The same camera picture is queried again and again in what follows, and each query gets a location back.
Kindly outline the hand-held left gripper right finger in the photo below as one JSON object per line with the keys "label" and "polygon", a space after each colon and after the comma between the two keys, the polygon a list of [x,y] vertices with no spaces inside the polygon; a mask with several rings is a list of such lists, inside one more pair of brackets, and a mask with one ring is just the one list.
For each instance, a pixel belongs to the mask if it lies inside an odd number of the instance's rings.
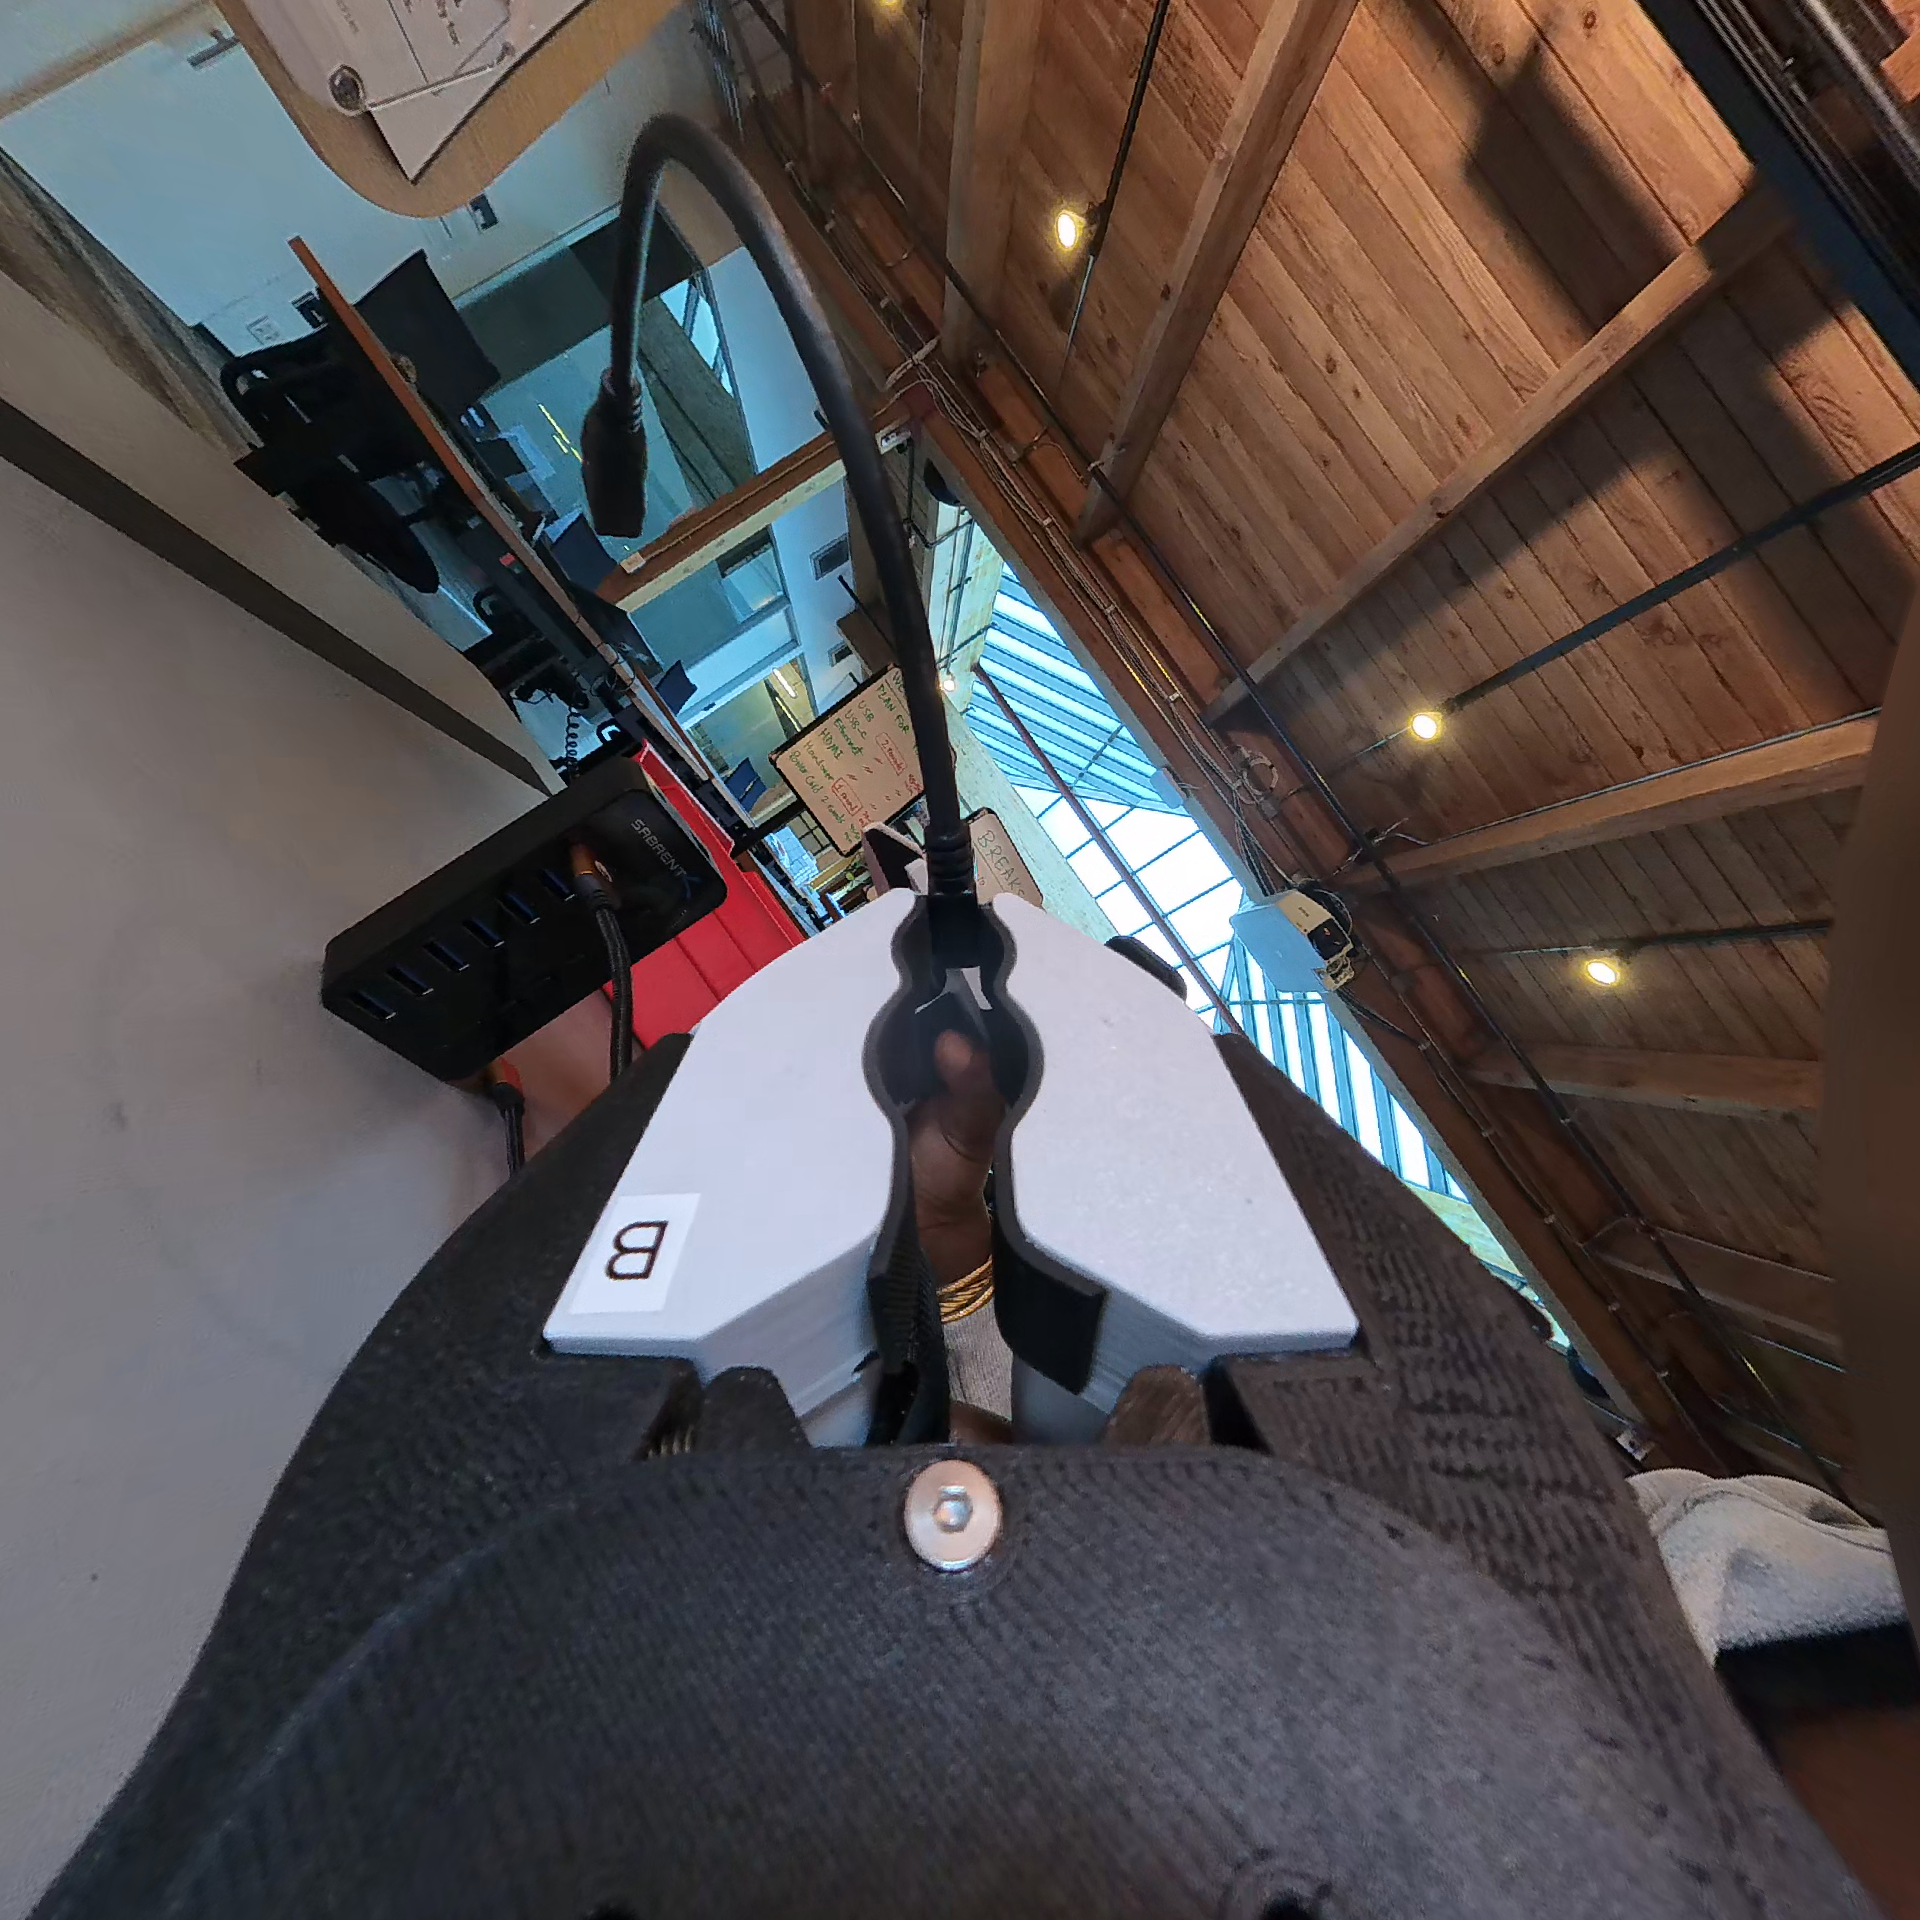
{"label": "hand-held left gripper right finger", "polygon": [[1154,1368],[1346,1362],[1360,1311],[1219,1039],[1136,959],[982,909],[992,1319],[1024,1445],[1095,1445]]}

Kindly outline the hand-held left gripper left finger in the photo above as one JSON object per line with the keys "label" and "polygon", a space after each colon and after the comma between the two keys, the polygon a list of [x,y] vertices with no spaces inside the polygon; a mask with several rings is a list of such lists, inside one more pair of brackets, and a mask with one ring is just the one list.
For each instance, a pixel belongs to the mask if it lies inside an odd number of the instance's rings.
{"label": "hand-held left gripper left finger", "polygon": [[910,1043],[923,899],[888,891],[706,1015],[616,1172],[544,1339],[558,1356],[774,1376],[816,1445],[952,1435],[918,1236]]}

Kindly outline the red plastic bin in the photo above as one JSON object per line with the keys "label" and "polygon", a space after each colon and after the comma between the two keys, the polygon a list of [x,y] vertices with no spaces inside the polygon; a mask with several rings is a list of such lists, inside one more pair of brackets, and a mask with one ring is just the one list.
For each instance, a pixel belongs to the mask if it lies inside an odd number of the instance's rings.
{"label": "red plastic bin", "polygon": [[[724,879],[724,902],[674,945],[638,959],[638,1045],[693,1031],[745,980],[806,939],[778,888],[733,857],[733,832],[652,748],[628,757],[652,781],[663,805],[702,842]],[[508,1078],[523,1090],[523,1141],[535,1155],[601,1098],[611,1080],[611,992],[601,988],[533,1039],[508,1052]]]}

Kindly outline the black usb hub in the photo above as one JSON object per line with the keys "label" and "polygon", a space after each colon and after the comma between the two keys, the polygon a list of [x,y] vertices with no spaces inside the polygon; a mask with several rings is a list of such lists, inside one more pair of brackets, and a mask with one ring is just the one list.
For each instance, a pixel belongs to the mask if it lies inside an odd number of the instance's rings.
{"label": "black usb hub", "polygon": [[336,933],[322,1005],[459,1084],[628,983],[724,896],[643,766],[611,757]]}

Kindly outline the person's right hand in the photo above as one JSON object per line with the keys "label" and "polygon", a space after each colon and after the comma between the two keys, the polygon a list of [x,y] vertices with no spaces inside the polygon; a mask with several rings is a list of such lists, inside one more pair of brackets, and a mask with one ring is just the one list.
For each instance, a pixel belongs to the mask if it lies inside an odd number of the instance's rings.
{"label": "person's right hand", "polygon": [[940,1031],[932,1062],[933,1090],[908,1117],[910,1199],[923,1259],[954,1287],[992,1255],[985,1190],[1004,1098],[972,1039]]}

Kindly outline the white ceiling device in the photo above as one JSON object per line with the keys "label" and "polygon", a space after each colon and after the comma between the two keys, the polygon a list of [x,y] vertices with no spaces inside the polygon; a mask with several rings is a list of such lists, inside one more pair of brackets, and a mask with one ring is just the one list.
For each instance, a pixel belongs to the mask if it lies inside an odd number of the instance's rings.
{"label": "white ceiling device", "polygon": [[1326,888],[1298,884],[1248,899],[1230,916],[1230,931],[1282,995],[1338,995],[1354,980],[1354,929]]}

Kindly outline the whiteboard with coloured writing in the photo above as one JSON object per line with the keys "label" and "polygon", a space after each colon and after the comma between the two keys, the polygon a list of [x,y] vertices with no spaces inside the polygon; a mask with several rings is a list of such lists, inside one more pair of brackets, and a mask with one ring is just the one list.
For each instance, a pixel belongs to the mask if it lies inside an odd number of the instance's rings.
{"label": "whiteboard with coloured writing", "polygon": [[893,667],[857,687],[778,748],[772,763],[834,848],[858,852],[866,830],[893,823],[923,798],[901,670]]}

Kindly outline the black office chair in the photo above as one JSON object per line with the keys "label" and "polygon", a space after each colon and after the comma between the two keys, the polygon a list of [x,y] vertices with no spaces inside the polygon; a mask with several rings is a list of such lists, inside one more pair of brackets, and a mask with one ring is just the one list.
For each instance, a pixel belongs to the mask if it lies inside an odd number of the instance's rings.
{"label": "black office chair", "polygon": [[[411,252],[352,309],[449,426],[462,426],[500,382],[426,252]],[[317,301],[313,316],[305,338],[224,364],[224,392],[257,438],[239,466],[264,492],[288,495],[330,545],[415,594],[437,594],[440,571],[415,531],[418,510],[396,507],[379,488],[443,463],[336,309]]]}

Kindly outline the instruction poster board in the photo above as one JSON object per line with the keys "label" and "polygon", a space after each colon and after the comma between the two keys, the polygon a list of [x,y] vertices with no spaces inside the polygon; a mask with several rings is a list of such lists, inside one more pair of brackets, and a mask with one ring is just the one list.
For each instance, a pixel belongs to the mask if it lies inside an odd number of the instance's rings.
{"label": "instruction poster board", "polygon": [[649,2],[218,2],[305,145],[360,198],[480,196],[652,31]]}

